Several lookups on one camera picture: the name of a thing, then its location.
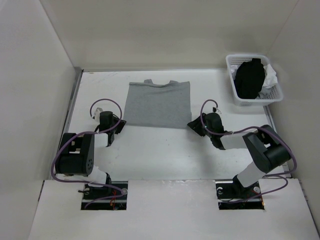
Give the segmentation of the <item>grey tank top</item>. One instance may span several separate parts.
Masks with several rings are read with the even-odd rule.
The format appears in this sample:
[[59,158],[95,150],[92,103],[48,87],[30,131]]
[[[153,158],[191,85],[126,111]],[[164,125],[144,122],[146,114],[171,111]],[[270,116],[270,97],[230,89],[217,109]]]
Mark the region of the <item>grey tank top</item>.
[[155,84],[151,79],[130,82],[124,108],[128,125],[184,129],[192,120],[190,82],[171,80]]

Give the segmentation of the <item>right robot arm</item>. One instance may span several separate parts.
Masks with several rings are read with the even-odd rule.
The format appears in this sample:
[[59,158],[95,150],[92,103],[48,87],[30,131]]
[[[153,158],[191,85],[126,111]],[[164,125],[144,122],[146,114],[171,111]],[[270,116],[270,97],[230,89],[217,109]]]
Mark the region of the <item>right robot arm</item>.
[[221,150],[248,150],[252,162],[230,183],[217,183],[216,192],[220,200],[251,198],[260,194],[258,183],[275,168],[292,159],[289,148],[269,125],[240,133],[225,130],[218,113],[201,113],[187,126],[201,137],[207,136],[212,145]]

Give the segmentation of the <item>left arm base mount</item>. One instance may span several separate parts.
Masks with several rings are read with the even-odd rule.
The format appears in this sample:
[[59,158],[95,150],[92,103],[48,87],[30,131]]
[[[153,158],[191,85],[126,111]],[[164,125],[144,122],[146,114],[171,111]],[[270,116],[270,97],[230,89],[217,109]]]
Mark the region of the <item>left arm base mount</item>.
[[114,188],[98,187],[89,184],[84,185],[81,210],[83,211],[125,211],[127,209],[128,195]]

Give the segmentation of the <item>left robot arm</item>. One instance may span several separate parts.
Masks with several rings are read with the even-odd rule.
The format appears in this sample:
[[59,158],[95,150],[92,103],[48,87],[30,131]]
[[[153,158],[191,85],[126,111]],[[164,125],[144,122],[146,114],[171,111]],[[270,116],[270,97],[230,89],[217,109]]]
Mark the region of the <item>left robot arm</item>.
[[127,122],[100,107],[95,110],[93,119],[98,122],[95,133],[73,139],[57,158],[54,169],[66,181],[86,181],[88,185],[96,186],[96,195],[105,200],[112,195],[112,181],[108,173],[95,165],[95,151],[110,147]]

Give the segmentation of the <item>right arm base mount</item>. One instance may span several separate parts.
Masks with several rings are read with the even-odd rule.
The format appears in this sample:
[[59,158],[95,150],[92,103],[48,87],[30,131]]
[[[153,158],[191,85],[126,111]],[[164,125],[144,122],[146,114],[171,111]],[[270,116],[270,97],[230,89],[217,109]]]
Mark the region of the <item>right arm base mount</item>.
[[243,188],[231,181],[216,181],[216,196],[219,210],[264,210],[264,203],[258,182]]

